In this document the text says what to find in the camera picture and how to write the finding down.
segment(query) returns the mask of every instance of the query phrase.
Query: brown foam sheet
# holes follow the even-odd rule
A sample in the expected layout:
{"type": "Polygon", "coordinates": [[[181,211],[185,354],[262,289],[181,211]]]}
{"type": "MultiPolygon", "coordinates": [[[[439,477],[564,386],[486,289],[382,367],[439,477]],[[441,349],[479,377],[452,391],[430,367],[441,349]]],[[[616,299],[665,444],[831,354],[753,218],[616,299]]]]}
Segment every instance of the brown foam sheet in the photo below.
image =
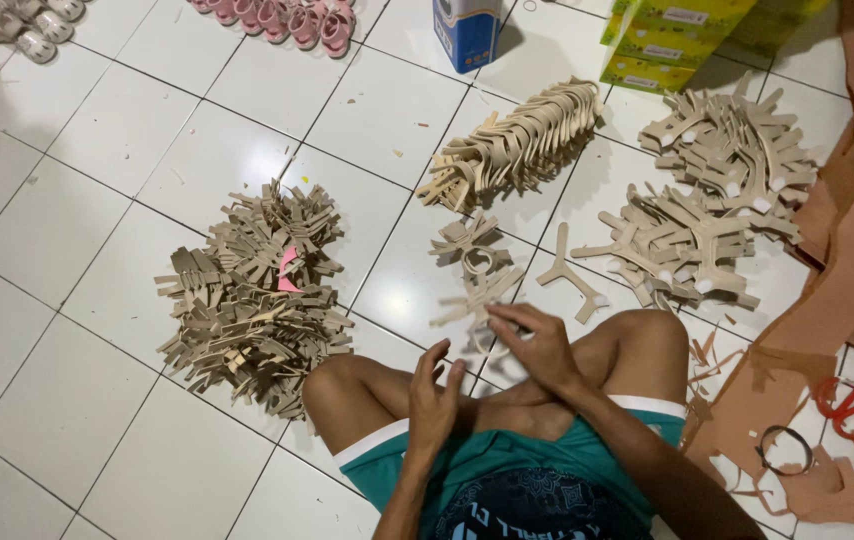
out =
{"type": "MultiPolygon", "coordinates": [[[[854,0],[842,1],[842,13],[854,105],[854,0]]],[[[757,437],[750,432],[762,434],[770,425],[787,425],[804,388],[833,375],[836,351],[854,336],[854,119],[820,176],[795,220],[808,240],[800,251],[820,258],[823,272],[808,280],[800,299],[751,346],[721,388],[711,418],[693,418],[685,429],[686,456],[721,484],[709,458],[723,454],[759,479],[763,469],[754,450],[757,437]]],[[[834,467],[833,472],[818,468],[785,482],[793,485],[788,506],[800,519],[854,523],[854,504],[836,504],[833,498],[828,504],[821,497],[838,491],[838,485],[841,492],[849,488],[854,493],[853,470],[834,467]]]]}

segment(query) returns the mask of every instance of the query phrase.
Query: hand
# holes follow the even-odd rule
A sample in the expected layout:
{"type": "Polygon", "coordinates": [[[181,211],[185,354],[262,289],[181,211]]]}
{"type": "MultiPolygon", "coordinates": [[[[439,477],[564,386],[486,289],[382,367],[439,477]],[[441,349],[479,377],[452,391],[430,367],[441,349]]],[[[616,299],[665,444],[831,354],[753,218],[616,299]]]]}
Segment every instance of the hand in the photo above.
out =
{"type": "Polygon", "coordinates": [[[447,387],[439,391],[434,385],[444,373],[444,364],[437,363],[447,354],[450,340],[444,339],[424,352],[410,380],[410,430],[408,454],[421,456],[433,463],[444,446],[457,419],[458,396],[467,365],[461,359],[454,362],[447,376],[447,387]]]}
{"type": "Polygon", "coordinates": [[[563,386],[581,380],[561,318],[529,303],[491,304],[486,310],[492,315],[487,325],[541,387],[559,394],[563,386]],[[507,321],[530,329],[533,337],[521,339],[507,321]]]}

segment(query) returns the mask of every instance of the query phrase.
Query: cardboard box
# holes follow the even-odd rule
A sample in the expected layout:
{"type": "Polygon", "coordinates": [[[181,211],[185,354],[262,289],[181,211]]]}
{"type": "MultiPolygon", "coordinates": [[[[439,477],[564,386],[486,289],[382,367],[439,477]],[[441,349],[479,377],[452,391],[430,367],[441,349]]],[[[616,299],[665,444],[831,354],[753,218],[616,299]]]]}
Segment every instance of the cardboard box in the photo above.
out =
{"type": "Polygon", "coordinates": [[[680,92],[696,69],[613,54],[608,51],[601,82],[643,92],[680,92]]]}
{"type": "Polygon", "coordinates": [[[433,0],[433,31],[457,73],[493,62],[500,0],[433,0]]]}
{"type": "Polygon", "coordinates": [[[691,25],[631,18],[628,11],[610,42],[614,54],[682,68],[697,68],[723,41],[724,36],[691,25]]]}
{"type": "Polygon", "coordinates": [[[730,33],[729,39],[748,51],[773,58],[781,47],[830,0],[758,0],[730,33]]]}
{"type": "Polygon", "coordinates": [[[757,0],[613,0],[610,12],[612,15],[633,13],[634,18],[648,25],[673,23],[683,25],[686,30],[699,29],[726,36],[756,3],[757,0]]]}

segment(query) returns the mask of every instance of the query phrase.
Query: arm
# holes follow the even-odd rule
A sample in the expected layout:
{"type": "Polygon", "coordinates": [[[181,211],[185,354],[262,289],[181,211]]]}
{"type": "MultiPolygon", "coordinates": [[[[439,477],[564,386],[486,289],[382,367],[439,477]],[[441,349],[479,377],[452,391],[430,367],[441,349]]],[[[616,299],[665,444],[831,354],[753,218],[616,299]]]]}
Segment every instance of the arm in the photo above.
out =
{"type": "Polygon", "coordinates": [[[467,370],[463,360],[457,360],[447,377],[442,392],[434,382],[444,372],[437,363],[450,347],[444,339],[427,350],[417,362],[410,380],[410,431],[407,453],[400,469],[400,478],[386,503],[384,515],[377,522],[371,540],[416,540],[421,524],[424,493],[430,481],[434,459],[444,446],[457,418],[458,394],[467,370]]]}
{"type": "Polygon", "coordinates": [[[487,310],[495,315],[490,327],[530,376],[590,424],[678,537],[765,538],[724,488],[584,379],[574,363],[563,320],[528,304],[491,305],[487,310]],[[533,338],[520,339],[504,320],[532,330],[533,338]]]}

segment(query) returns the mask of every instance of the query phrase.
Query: person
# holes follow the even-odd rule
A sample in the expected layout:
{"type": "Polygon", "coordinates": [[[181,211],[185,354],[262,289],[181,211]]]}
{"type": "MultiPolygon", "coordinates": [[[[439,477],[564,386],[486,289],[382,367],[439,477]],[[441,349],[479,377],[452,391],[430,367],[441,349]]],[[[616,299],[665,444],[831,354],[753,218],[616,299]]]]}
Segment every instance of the person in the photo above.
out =
{"type": "Polygon", "coordinates": [[[765,538],[676,448],[688,362],[676,315],[620,312],[568,343],[564,321],[529,304],[486,309],[529,373],[503,392],[462,395],[462,359],[437,385],[446,339],[412,374],[344,354],[307,376],[317,433],[382,514],[374,540],[634,540],[656,514],[681,539],[765,538]]]}

